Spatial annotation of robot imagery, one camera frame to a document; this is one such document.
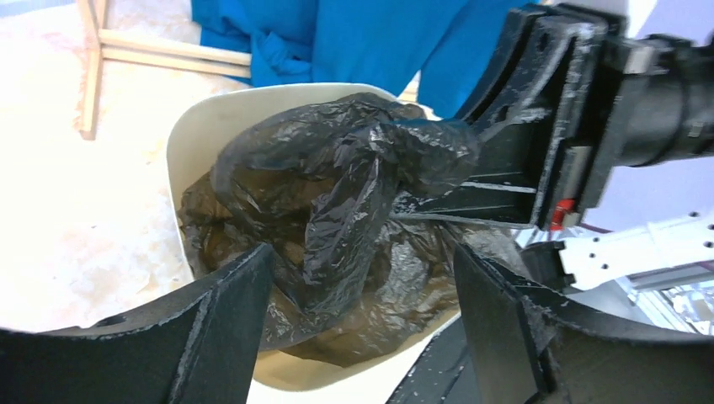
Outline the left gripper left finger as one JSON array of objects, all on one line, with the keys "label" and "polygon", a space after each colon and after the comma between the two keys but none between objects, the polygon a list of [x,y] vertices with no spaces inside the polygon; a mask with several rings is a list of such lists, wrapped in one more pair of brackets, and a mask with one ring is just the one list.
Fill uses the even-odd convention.
[{"label": "left gripper left finger", "polygon": [[89,328],[1,332],[4,403],[244,403],[273,285],[262,244]]}]

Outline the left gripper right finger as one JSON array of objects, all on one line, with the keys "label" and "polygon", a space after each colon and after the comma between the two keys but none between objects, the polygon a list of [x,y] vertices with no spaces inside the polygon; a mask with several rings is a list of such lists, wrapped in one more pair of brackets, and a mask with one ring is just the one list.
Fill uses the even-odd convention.
[{"label": "left gripper right finger", "polygon": [[453,264],[479,402],[712,402],[712,338],[595,310],[464,245]]}]

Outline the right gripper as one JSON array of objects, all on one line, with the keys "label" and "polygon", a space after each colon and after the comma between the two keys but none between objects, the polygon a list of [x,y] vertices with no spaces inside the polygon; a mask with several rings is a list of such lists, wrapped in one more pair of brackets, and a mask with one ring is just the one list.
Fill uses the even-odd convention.
[{"label": "right gripper", "polygon": [[669,38],[576,3],[512,10],[457,118],[482,142],[440,197],[401,196],[397,219],[546,229],[599,203],[614,167],[669,159]]}]

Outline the dark translucent trash bag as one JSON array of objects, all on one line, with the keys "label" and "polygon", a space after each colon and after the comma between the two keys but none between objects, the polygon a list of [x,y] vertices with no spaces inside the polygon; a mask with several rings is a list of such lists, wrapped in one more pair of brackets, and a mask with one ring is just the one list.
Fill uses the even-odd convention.
[{"label": "dark translucent trash bag", "polygon": [[404,196],[453,194],[478,152],[463,122],[373,93],[286,110],[183,192],[186,257],[202,275],[273,247],[263,351],[343,367],[390,354],[457,307],[456,245],[527,274],[503,228],[392,218]]}]

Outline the cream plastic trash bin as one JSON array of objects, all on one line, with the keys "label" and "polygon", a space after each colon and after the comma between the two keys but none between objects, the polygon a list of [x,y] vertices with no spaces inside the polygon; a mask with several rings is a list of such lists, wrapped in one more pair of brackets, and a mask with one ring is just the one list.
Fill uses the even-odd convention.
[{"label": "cream plastic trash bin", "polygon": [[[167,140],[168,187],[178,209],[183,192],[206,173],[222,148],[237,134],[286,109],[322,103],[353,93],[373,93],[389,101],[397,96],[358,83],[308,83],[243,89],[215,95],[188,108]],[[396,352],[348,368],[298,359],[279,351],[259,355],[248,394],[251,403],[321,400],[345,393],[367,402],[383,402],[409,375],[431,338],[460,316],[444,314],[409,338]]]}]

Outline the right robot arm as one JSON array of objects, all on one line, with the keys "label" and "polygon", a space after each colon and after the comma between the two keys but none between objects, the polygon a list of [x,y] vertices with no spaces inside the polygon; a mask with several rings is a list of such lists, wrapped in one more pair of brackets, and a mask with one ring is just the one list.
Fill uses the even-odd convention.
[{"label": "right robot arm", "polygon": [[456,118],[482,141],[460,187],[400,196],[400,219],[559,231],[595,207],[615,167],[713,153],[713,47],[626,35],[585,5],[509,10],[493,56]]}]

